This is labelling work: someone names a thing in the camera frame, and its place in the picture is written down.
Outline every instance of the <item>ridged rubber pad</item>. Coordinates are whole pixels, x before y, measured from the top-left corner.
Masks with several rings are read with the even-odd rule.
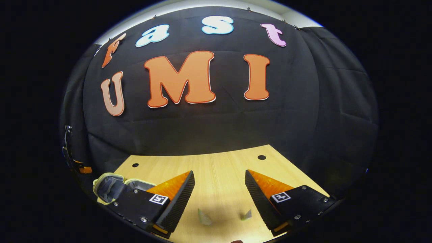
[[[191,170],[179,191],[161,214],[156,224],[168,232],[174,232],[178,222],[186,208],[187,202],[191,197],[192,191],[195,186],[194,172]]]
[[[284,222],[282,216],[261,191],[259,185],[248,170],[246,170],[245,184],[267,228],[273,230],[280,226]]]

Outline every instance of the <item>letter m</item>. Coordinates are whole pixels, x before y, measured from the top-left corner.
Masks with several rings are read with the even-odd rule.
[[[207,103],[216,99],[210,88],[210,61],[214,54],[210,51],[191,52],[184,61],[180,71],[172,66],[167,57],[156,57],[145,62],[144,67],[150,74],[150,95],[147,102],[150,108],[164,107],[168,99],[162,94],[162,87],[175,103],[180,102],[186,84],[189,93],[185,96],[188,103]]]

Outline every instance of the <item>white wall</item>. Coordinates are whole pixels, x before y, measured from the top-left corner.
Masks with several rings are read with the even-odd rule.
[[[239,9],[250,7],[253,12],[261,13],[281,21],[285,19],[287,23],[299,28],[310,26],[322,27],[297,11],[270,0],[167,0],[133,14],[107,31],[95,44],[104,45],[110,38],[153,18],[155,15],[161,16],[178,10],[204,6],[226,6]]]

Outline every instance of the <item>small paper piece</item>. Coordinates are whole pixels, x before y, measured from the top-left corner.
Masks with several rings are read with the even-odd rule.
[[[200,222],[204,225],[211,225],[212,220],[208,215],[205,215],[200,209],[198,209],[198,217],[200,218]]]
[[[251,218],[252,217],[252,211],[251,210],[249,210],[249,212],[247,212],[242,218],[241,218],[241,220],[242,221],[245,221],[245,220],[247,220],[247,219],[249,219],[249,218]]]

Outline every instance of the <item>tan letter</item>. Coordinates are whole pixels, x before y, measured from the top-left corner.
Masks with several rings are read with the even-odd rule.
[[[111,43],[111,45],[108,46],[107,54],[105,55],[105,60],[102,64],[102,68],[104,68],[109,63],[109,61],[111,61],[111,55],[115,52],[115,50],[117,50],[118,43],[120,42],[120,40],[123,40],[125,36],[126,33],[122,34],[119,38],[117,38],[117,40],[115,40],[113,43]]]
[[[266,68],[270,63],[267,57],[248,54],[243,57],[249,63],[249,88],[245,92],[248,100],[264,100],[269,97],[266,90]]]
[[[168,99],[162,95],[162,86],[169,98],[178,104],[187,83],[189,93],[184,98],[186,102],[194,104],[214,101],[216,95],[210,88],[210,61],[213,58],[214,54],[210,51],[191,52],[178,72],[166,57],[156,57],[145,62],[144,67],[150,74],[151,95],[147,105],[158,108],[168,104]]]
[[[113,105],[111,97],[109,96],[109,84],[110,80],[106,79],[101,84],[102,94],[104,96],[105,107],[107,111],[114,116],[121,115],[124,111],[124,100],[123,91],[121,90],[121,78],[123,72],[118,72],[112,76],[112,82],[114,83],[115,95],[117,97],[117,104]]]

